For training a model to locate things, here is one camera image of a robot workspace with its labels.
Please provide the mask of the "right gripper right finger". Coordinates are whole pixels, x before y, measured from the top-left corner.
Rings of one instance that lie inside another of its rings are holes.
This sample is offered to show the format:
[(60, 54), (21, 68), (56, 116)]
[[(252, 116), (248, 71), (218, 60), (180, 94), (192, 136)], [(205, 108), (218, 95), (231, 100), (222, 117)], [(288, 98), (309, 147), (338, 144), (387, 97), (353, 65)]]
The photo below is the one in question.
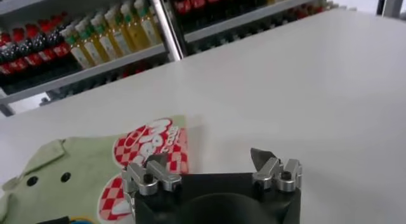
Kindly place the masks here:
[(270, 151), (251, 148), (251, 159), (256, 168), (252, 182), (263, 190), (274, 188), (281, 192), (294, 192), (302, 187), (303, 167), (299, 160), (289, 159), (284, 164)]

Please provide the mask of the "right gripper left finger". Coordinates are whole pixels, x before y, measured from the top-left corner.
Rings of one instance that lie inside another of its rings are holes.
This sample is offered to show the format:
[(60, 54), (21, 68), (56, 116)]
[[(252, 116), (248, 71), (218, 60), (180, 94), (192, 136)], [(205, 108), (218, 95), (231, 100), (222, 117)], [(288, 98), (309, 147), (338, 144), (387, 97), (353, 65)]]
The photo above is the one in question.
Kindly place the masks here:
[(135, 209), (137, 192), (149, 196), (158, 192), (159, 185), (167, 192), (174, 192), (181, 186), (181, 175), (166, 169), (168, 157), (167, 153), (154, 154), (142, 165), (132, 162), (122, 169), (123, 194), (131, 210)]

